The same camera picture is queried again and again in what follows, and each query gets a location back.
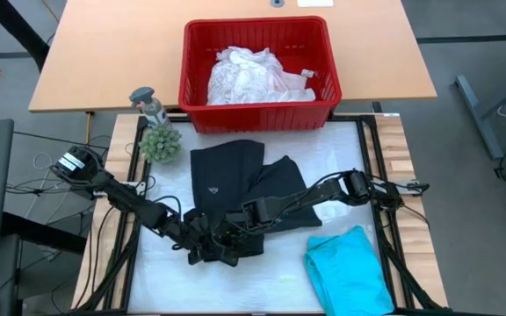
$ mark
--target white tablecloth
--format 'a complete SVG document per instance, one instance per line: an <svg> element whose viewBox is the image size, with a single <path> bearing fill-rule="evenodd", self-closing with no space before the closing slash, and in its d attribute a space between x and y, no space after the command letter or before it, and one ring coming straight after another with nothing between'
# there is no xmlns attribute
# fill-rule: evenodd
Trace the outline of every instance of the white tablecloth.
<svg viewBox="0 0 506 316"><path fill-rule="evenodd" d="M183 212L194 206L190 151L231 140L264 143L264 164L288 155L298 164L307 187L331 172L353 168L364 171L353 122L328 122L322 129L308 132L213 135L196 134L187 123L176 123L175 127L183 134L181 156L169 164L152 164L150 175L157 185L147 198L174 195L181 200ZM163 202L177 209L174 201ZM241 258L235 268L221 262L190 266L187 251L171 250L173 241L143 228L128 311L322 312L304 268L308 236L343 234L360 225L376 252L377 245L370 205L349 207L327 202L314 209L323 226L268 234L264 254Z"/></svg>

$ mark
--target cyan towel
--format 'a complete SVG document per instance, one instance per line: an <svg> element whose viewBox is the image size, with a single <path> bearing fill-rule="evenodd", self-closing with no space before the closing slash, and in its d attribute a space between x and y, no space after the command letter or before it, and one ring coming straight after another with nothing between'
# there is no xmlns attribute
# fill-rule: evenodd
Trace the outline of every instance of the cyan towel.
<svg viewBox="0 0 506 316"><path fill-rule="evenodd" d="M328 316L383 315L394 310L382 268L364 229L335 237L310 237L307 274Z"/></svg>

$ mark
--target red plastic crate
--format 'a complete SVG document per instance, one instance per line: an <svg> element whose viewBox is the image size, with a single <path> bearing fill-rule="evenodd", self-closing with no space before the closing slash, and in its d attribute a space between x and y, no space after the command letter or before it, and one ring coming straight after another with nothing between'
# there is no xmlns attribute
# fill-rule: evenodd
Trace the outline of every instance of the red plastic crate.
<svg viewBox="0 0 506 316"><path fill-rule="evenodd" d="M269 48L284 71L314 71L307 79L313 102L208 105L216 53L230 47ZM194 20L184 29L179 105L199 133L307 130L322 127L341 101L331 42L319 17Z"/></svg>

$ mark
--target wooden table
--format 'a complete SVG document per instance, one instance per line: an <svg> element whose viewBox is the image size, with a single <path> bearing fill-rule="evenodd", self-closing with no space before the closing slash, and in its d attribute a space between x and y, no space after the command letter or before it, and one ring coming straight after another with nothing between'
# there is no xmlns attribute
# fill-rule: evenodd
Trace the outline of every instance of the wooden table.
<svg viewBox="0 0 506 316"><path fill-rule="evenodd" d="M378 124L378 132L380 138L380 145L382 147L384 160L387 169L387 175L391 181L410 180L415 178L411 157L408 150L408 144L405 139L401 119L397 114L377 114L376 120ZM106 161L106 169L110 171L117 180L123 181L127 179L127 172L130 164L130 155L127 153L132 152L130 144L134 143L136 134L136 124L138 115L123 114L119 115L112 133L111 146ZM368 147L370 156L374 156L372 148L372 140L369 133ZM374 165L372 169L376 170L375 160L372 161ZM141 172L143 164L141 163L138 170ZM140 179L141 174L137 175L136 179ZM406 204L424 214L423 204L419 197L405 197ZM91 229L96 232L100 227L103 217L110 208L108 202L100 199L95 207L93 215L93 223ZM99 261L97 266L97 284L102 280L106 265L114 247L114 241L119 224L120 212L112 212L103 228L101 234L100 248L99 248ZM429 230L423 221L411 213L399 210L397 212L397 220L401 236L401 243L405 255L406 264L414 275L419 284L430 294L430 296L440 305L447 306L445 290L440 278L437 266L437 258L435 257L435 250L430 240ZM92 257L95 258L97 236L92 235ZM79 278L77 280L76 292L73 299L72 308L75 307L76 302L82 295L83 288L87 282L89 271L89 247L85 247L85 255ZM403 306L403 296L401 290L400 278L397 275L395 268L392 266L393 279L395 292L397 293L398 306ZM112 307L119 307L121 297L121 286L124 283L125 271L124 269L117 276L117 285L115 286ZM90 291L85 294L84 299L88 298Z"/></svg>
<svg viewBox="0 0 506 316"><path fill-rule="evenodd" d="M437 96L400 0L68 0L29 111L128 109L141 86L176 106L187 22L306 15L327 21L343 99Z"/></svg>

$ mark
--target green spiky ball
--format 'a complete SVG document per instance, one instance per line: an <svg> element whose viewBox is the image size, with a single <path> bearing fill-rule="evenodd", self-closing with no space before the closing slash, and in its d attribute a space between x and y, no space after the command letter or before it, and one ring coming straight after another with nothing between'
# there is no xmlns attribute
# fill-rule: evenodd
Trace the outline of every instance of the green spiky ball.
<svg viewBox="0 0 506 316"><path fill-rule="evenodd" d="M138 144L148 162L172 162L181 151L181 133L172 127L157 127L147 131Z"/></svg>

